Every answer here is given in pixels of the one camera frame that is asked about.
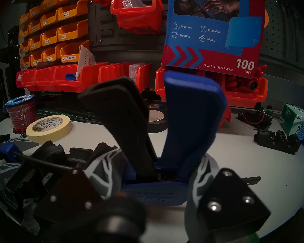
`workbench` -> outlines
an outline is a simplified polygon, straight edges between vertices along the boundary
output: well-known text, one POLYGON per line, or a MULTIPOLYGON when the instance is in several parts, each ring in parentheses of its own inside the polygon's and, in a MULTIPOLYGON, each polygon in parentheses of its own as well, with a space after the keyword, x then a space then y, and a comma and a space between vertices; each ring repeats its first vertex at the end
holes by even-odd
MULTIPOLYGON (((261 181, 250 188, 271 211, 270 217, 258 231, 258 236, 262 237, 282 225, 299 208, 304 208, 304 147, 301 145, 295 155, 261 147, 253 141, 257 133, 255 128, 236 117, 233 114, 230 123, 224 122, 208 154, 220 168, 231 168, 241 178, 261 177, 261 181)), ((103 125, 72 122, 72 126, 72 131, 66 137, 54 142, 62 145, 66 153, 72 147, 94 150, 101 142, 118 146, 103 125)), ((12 129, 9 118, 0 122, 0 135, 19 137, 12 129)), ((269 130, 282 130, 278 119, 272 120, 269 130)), ((156 155, 160 157, 167 130, 149 136, 156 155)), ((24 154, 30 156, 37 148, 29 149, 24 154)), ((188 237, 184 229, 184 209, 185 204, 173 207, 147 206, 148 226, 142 241, 185 243, 188 237)))

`tissue box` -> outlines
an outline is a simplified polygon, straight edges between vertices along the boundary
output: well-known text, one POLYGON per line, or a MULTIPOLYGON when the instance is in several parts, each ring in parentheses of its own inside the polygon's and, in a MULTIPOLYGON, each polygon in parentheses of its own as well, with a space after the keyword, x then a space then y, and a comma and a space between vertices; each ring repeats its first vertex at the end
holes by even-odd
POLYGON ((298 135, 304 124, 304 110, 285 104, 279 123, 287 136, 298 135))

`paper towel box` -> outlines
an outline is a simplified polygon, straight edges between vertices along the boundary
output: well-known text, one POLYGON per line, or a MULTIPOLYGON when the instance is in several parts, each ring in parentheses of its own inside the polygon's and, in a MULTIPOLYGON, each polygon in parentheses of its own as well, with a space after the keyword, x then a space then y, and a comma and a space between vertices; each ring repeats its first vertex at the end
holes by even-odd
POLYGON ((169 0, 162 65, 253 78, 264 0, 169 0))
POLYGON ((304 110, 285 104, 279 123, 287 136, 292 134, 298 135, 304 124, 304 110))

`screw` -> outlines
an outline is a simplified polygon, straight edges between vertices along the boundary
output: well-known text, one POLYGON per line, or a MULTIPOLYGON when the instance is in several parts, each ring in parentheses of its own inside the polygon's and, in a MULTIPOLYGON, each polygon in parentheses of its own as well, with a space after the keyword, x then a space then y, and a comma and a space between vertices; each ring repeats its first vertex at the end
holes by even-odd
POLYGON ((219 211, 222 210, 221 204, 219 202, 216 202, 216 201, 210 201, 210 202, 208 202, 207 207, 212 212, 219 212, 219 211))
POLYGON ((253 203, 254 203, 253 197, 244 196, 242 199, 243 199, 243 201, 246 202, 247 204, 253 204, 253 203))
POLYGON ((54 203, 54 202, 56 201, 56 196, 52 195, 52 196, 50 197, 50 201, 51 201, 52 203, 54 203))
POLYGON ((223 171, 222 173, 227 177, 231 177, 233 175, 230 171, 223 171))
POLYGON ((90 210, 92 208, 92 203, 90 201, 85 202, 85 208, 90 210))

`masking tape roll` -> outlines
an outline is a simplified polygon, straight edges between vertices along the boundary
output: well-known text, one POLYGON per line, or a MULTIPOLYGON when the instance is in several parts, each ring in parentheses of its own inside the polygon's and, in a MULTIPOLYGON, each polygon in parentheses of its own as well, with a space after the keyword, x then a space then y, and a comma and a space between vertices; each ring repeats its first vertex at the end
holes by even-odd
POLYGON ((40 145, 46 141, 58 141, 72 130, 70 118, 64 115, 54 115, 41 118, 26 129, 28 139, 38 142, 40 145))

